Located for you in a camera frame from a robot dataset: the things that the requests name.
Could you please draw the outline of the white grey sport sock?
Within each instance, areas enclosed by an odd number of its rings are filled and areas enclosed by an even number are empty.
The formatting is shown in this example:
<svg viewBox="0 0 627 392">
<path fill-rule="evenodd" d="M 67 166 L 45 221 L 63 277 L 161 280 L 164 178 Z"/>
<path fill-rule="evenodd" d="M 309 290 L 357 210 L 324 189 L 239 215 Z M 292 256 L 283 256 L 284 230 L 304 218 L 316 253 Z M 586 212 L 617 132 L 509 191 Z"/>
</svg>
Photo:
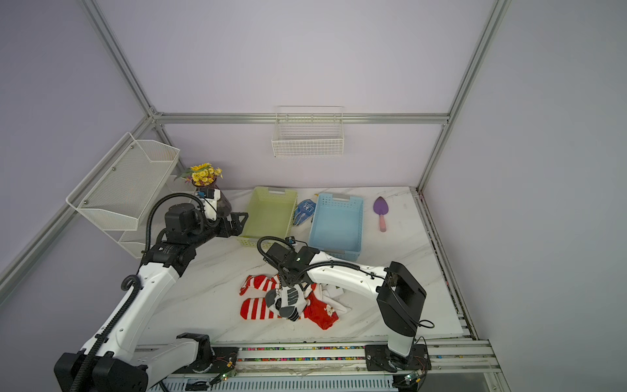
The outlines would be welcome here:
<svg viewBox="0 0 627 392">
<path fill-rule="evenodd" d="M 295 322 L 305 318 L 305 310 L 310 304 L 309 295 L 314 284 L 296 284 L 270 290 L 265 295 L 265 304 L 275 317 Z"/>
</svg>

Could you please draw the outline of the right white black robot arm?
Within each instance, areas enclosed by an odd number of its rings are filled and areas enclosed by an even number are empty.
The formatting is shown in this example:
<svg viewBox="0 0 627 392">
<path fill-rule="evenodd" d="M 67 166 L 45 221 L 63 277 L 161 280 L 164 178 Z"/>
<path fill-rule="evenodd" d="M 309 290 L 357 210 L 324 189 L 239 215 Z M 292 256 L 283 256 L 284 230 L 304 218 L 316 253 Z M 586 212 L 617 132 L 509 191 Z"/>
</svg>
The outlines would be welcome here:
<svg viewBox="0 0 627 392">
<path fill-rule="evenodd" d="M 283 319 L 297 321 L 305 313 L 305 290 L 312 285 L 330 285 L 355 292 L 375 302 L 389 330 L 390 355 L 409 359 L 419 328 L 434 328 L 421 318 L 427 293 L 402 263 L 364 266 L 335 258 L 294 238 L 265 236 L 257 241 L 263 260 L 276 269 L 279 286 L 266 295 L 267 307 Z"/>
</svg>

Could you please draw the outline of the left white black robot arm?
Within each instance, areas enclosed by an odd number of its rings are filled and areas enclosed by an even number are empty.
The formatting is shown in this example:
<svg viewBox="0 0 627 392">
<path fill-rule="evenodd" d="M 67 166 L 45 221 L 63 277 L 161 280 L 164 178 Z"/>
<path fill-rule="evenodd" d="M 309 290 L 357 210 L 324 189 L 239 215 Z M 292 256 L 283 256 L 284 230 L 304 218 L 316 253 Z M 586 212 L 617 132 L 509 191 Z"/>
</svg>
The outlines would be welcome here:
<svg viewBox="0 0 627 392">
<path fill-rule="evenodd" d="M 140 267 L 121 284 L 125 292 L 104 325 L 75 353 L 57 360 L 54 373 L 63 391 L 147 391 L 181 368 L 206 371 L 215 361 L 209 336 L 181 333 L 172 344 L 142 356 L 136 348 L 168 291 L 213 238 L 241 235 L 246 212 L 220 212 L 216 199 L 184 194 L 188 201 L 169 207 L 165 227 L 152 235 L 153 218 L 169 194 L 155 203 L 146 222 Z"/>
</svg>

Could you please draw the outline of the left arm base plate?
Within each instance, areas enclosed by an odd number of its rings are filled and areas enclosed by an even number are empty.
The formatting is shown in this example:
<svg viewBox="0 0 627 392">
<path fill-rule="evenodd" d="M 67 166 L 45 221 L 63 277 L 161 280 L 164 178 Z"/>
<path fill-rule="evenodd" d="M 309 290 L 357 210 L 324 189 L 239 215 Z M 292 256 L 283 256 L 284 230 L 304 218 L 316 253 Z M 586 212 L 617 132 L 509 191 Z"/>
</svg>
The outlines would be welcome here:
<svg viewBox="0 0 627 392">
<path fill-rule="evenodd" d="M 239 351 L 240 349 L 234 346 L 212 346 L 211 364 L 189 365 L 176 370 L 174 374 L 226 373 L 235 368 Z"/>
</svg>

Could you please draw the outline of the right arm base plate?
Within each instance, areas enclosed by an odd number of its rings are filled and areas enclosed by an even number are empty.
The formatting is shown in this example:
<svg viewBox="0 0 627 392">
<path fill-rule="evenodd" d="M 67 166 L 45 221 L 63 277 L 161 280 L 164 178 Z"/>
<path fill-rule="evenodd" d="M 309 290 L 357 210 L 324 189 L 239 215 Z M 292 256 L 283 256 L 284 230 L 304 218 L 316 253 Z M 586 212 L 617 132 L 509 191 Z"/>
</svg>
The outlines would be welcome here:
<svg viewBox="0 0 627 392">
<path fill-rule="evenodd" d="M 424 344 L 413 344 L 407 357 L 395 354 L 387 345 L 366 345 L 364 353 L 366 367 L 370 372 L 430 371 L 432 369 L 427 346 Z"/>
</svg>

